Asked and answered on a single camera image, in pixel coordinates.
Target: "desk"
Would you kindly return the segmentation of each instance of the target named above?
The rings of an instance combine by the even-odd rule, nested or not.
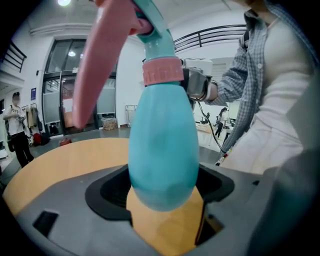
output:
[[[21,169],[6,187],[3,198],[13,215],[17,215],[57,182],[127,164],[128,144],[125,138],[98,138],[53,149]],[[196,188],[187,203],[171,212],[148,209],[132,188],[127,197],[133,228],[164,255],[181,255],[195,247],[202,208],[203,200]]]

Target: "cable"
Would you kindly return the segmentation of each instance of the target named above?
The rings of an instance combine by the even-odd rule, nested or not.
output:
[[[217,145],[219,146],[219,148],[220,148],[220,150],[222,151],[222,153],[226,154],[227,152],[225,152],[225,151],[222,150],[222,147],[221,147],[221,145],[219,144],[219,142],[218,142],[218,140],[217,140],[217,138],[216,138],[216,136],[215,136],[215,132],[214,132],[214,129],[213,129],[213,127],[212,127],[212,124],[211,124],[209,118],[207,118],[207,116],[205,115],[205,113],[204,113],[204,111],[203,111],[203,109],[202,109],[202,106],[201,106],[201,104],[200,104],[199,101],[198,101],[198,104],[199,104],[199,108],[200,108],[200,111],[201,111],[202,115],[203,115],[204,118],[208,121],[208,123],[209,123],[209,125],[210,125],[211,131],[212,131],[212,135],[213,135],[213,138],[214,138],[215,142],[216,142]]]

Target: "spray bottle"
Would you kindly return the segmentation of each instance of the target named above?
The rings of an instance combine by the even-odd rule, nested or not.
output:
[[[130,131],[130,180],[146,206],[171,211],[183,205],[194,189],[199,144],[192,108],[180,86],[182,64],[151,0],[105,0],[100,6],[76,78],[73,123],[85,126],[129,35],[137,35],[145,45],[147,86]]]

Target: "pink trigger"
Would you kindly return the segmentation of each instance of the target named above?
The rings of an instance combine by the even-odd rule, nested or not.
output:
[[[102,13],[92,27],[75,81],[72,121],[83,128],[96,105],[101,90],[117,62],[128,35],[147,34],[153,29],[137,18],[131,0],[105,0]]]

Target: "railing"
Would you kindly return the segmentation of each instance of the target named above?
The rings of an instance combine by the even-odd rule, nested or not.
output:
[[[189,48],[203,47],[206,46],[206,44],[218,41],[239,40],[246,29],[246,25],[236,24],[216,26],[187,34],[174,41],[176,47],[175,52],[178,53]]]
[[[0,62],[21,73],[26,58],[27,56],[11,41]]]

